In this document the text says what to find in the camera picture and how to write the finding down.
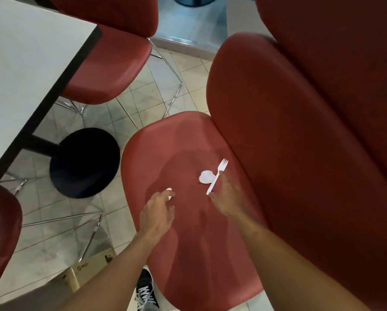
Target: black table base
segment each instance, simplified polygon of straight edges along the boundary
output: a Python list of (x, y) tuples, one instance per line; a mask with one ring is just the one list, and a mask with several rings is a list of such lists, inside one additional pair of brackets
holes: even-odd
[(91, 197), (114, 179), (120, 148), (114, 137), (97, 128), (68, 135), (59, 145), (33, 136), (25, 147), (51, 156), (50, 177), (55, 188), (71, 198)]
[(214, 2), (215, 0), (175, 0), (181, 5), (200, 7)]

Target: hand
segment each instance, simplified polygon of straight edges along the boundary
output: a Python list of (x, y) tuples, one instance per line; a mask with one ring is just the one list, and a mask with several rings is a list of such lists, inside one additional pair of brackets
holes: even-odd
[(216, 208), (231, 219), (235, 219), (238, 215), (246, 213), (245, 202), (241, 192), (227, 178), (225, 172), (220, 171), (219, 178), (222, 180), (221, 192), (219, 194), (214, 192), (209, 194)]
[(169, 196), (175, 196), (175, 192), (168, 190), (162, 193), (156, 192), (140, 213), (139, 234), (149, 238), (155, 244), (169, 230), (175, 217), (174, 207), (166, 206)]

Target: black sneaker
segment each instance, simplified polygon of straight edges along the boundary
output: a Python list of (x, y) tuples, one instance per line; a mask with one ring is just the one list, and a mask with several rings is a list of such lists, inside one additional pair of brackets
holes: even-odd
[(146, 267), (140, 273), (139, 280), (136, 284), (136, 302), (138, 303), (138, 311), (143, 310), (147, 302), (151, 302), (159, 308), (155, 293), (153, 292), (152, 275)]

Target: floor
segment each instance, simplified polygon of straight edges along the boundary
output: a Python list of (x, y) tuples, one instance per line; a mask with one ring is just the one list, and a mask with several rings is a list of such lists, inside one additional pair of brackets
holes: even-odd
[(219, 48), (227, 39), (225, 0), (202, 7), (187, 7), (175, 0), (159, 0), (156, 36), (175, 37)]
[[(165, 50), (161, 53), (184, 81), (170, 109), (170, 115), (187, 110), (209, 114), (205, 90), (212, 62)], [(165, 105), (169, 104), (179, 84), (165, 62), (151, 56), (134, 82), (118, 99), (125, 104), (141, 128), (162, 118)], [(99, 127), (111, 133), (122, 151), (136, 132), (114, 99), (107, 104), (88, 106), (84, 119), (68, 109), (54, 105), (35, 135), (59, 142), (73, 131), (82, 129), (84, 123), (86, 127)], [(23, 222), (26, 224), (102, 209), (106, 216), (92, 243), (92, 250), (110, 243), (117, 253), (121, 252), (132, 240), (136, 230), (127, 207), (120, 173), (94, 197), (73, 199), (56, 191), (49, 179), (48, 168), (48, 157), (22, 150), (9, 169), (19, 177), (39, 177), (35, 182), (27, 184), (18, 195), (24, 214)], [(90, 238), (96, 218), (97, 215), (86, 216), (23, 228), (15, 253), (0, 279), (0, 304), (42, 286), (72, 265)], [(157, 297), (161, 310), (175, 309), (160, 293), (157, 293)], [(135, 310), (134, 303), (130, 309)], [(272, 308), (263, 292), (235, 310), (269, 311)]]

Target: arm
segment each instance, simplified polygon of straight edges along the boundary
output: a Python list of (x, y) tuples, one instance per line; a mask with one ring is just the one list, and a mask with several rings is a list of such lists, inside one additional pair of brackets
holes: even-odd
[(174, 208), (168, 209), (166, 201), (174, 195), (172, 191), (155, 193), (140, 213), (140, 231), (132, 242), (58, 311), (125, 310), (150, 252), (172, 224)]
[(224, 173), (220, 194), (210, 193), (237, 226), (276, 311), (369, 311), (359, 299), (303, 258), (247, 213), (241, 193)]

